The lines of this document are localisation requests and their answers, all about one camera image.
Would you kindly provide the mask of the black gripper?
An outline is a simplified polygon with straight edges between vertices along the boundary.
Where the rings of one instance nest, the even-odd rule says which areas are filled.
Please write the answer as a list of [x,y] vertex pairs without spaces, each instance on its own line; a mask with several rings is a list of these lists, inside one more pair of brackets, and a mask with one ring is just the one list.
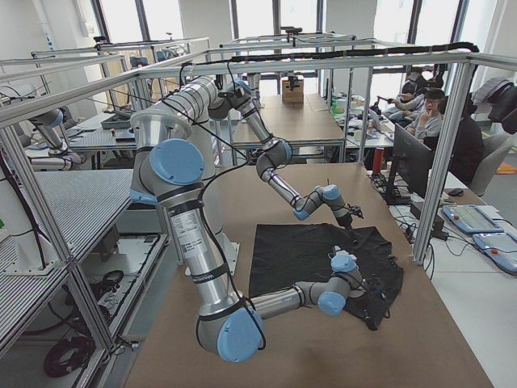
[[364,293],[361,296],[364,317],[366,319],[390,318],[389,300],[385,287],[378,276],[363,279]]
[[342,216],[337,218],[338,224],[343,227],[345,230],[352,230],[352,217],[358,217],[363,219],[363,211],[358,205],[346,205],[345,212]]

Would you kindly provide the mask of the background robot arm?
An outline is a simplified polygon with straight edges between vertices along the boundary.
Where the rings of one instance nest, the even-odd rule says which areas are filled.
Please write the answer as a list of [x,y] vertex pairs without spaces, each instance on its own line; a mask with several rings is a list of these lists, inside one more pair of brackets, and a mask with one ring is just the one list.
[[64,121],[64,113],[60,108],[33,116],[29,121],[35,125],[48,146],[47,157],[28,158],[36,171],[69,171],[86,161],[84,156],[70,150],[68,143],[54,129]]

